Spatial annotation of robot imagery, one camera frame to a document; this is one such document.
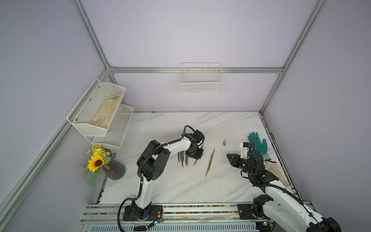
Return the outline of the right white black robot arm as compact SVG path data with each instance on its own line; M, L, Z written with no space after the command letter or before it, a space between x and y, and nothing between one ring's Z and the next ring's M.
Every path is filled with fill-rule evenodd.
M287 232L340 232L340 224L325 218L288 191L279 178L265 168L261 154L250 149L247 158L227 154L231 166L247 174L253 187L263 194L253 199L249 216L270 218Z

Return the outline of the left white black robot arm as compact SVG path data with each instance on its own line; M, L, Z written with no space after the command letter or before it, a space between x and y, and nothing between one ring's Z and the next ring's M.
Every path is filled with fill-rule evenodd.
M199 160L203 156L203 145L205 136L199 130L192 133L183 132L181 137L170 142L159 143L151 141L137 160L137 176L140 178L140 187L137 199L131 206L138 212L144 214L151 206L152 188L151 182L158 179L165 170L171 155L179 152L188 157Z

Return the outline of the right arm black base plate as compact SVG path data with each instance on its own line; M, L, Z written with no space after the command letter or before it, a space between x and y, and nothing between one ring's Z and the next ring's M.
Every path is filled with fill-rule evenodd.
M237 208L241 220L258 219L256 214L254 213L253 204L238 204Z

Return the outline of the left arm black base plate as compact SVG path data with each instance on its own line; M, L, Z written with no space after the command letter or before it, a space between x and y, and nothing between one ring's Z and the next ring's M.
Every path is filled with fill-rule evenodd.
M163 206L148 206L141 209L138 206L126 206L122 216L123 221L155 221L163 214Z

